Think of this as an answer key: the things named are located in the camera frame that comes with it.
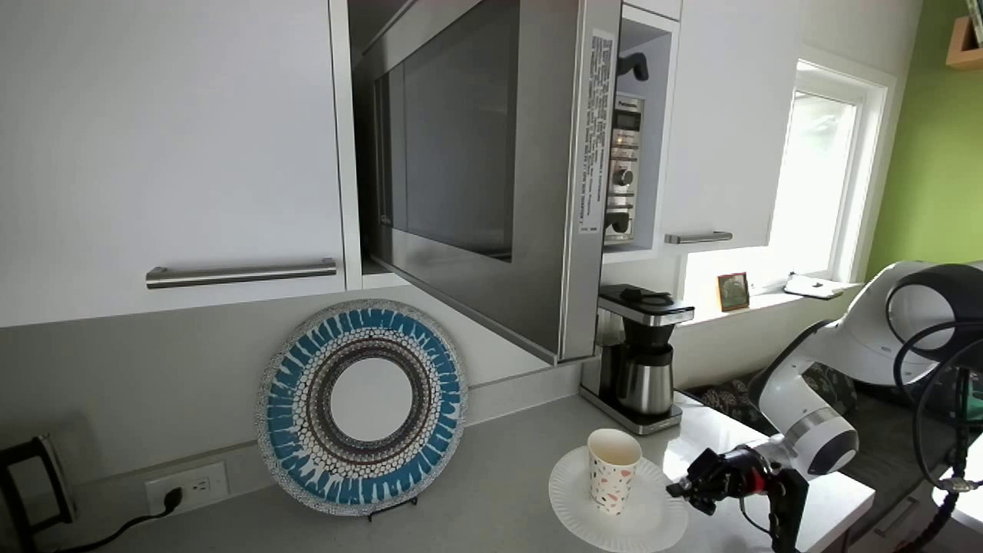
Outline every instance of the saucer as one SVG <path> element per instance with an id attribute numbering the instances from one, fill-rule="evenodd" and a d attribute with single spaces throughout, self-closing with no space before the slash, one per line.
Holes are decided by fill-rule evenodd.
<path id="1" fill-rule="evenodd" d="M 665 494 L 665 476 L 648 456 L 638 459 L 620 515 L 606 515 L 593 502 L 588 447 L 575 447 L 555 459 L 551 502 L 572 533 L 599 549 L 670 549 L 688 527 L 688 507 Z"/>

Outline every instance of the wall shelf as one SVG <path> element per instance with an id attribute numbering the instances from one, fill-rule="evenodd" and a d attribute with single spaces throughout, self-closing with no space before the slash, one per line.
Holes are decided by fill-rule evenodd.
<path id="1" fill-rule="evenodd" d="M 973 36 L 971 15 L 955 19 L 947 67 L 983 67 L 983 46 Z"/>

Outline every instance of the cabinet handle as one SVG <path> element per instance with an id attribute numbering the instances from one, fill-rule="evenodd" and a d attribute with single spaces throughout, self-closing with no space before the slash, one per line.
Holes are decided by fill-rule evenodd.
<path id="1" fill-rule="evenodd" d="M 702 233 L 665 233 L 665 243 L 688 246 L 688 243 L 729 243 L 735 240 L 730 231 L 702 231 Z"/>
<path id="2" fill-rule="evenodd" d="M 255 279 L 302 279 L 302 275 L 336 275 L 338 263 L 331 257 L 306 263 L 255 263 L 255 267 L 152 267 L 148 273 L 148 288 L 178 288 L 178 286 L 214 286 L 214 281 L 255 281 Z"/>

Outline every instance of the blue patterned plate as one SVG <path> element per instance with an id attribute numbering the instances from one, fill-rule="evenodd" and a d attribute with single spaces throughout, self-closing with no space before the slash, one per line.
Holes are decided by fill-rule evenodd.
<path id="1" fill-rule="evenodd" d="M 262 382 L 259 444 L 274 480 L 302 502 L 366 515 L 421 494 L 465 432 L 461 355 L 424 313 L 394 301 L 338 305 L 302 326 Z M 387 366 L 405 409 L 385 432 L 352 436 L 346 398 L 373 411 L 385 393 L 338 397 L 343 379 Z"/>

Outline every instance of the microwave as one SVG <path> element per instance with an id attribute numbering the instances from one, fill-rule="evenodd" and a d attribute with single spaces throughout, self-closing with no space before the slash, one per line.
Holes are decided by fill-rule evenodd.
<path id="1" fill-rule="evenodd" d="M 551 363 L 593 355 L 618 30 L 620 0 L 413 0 L 362 58 L 368 255 Z"/>

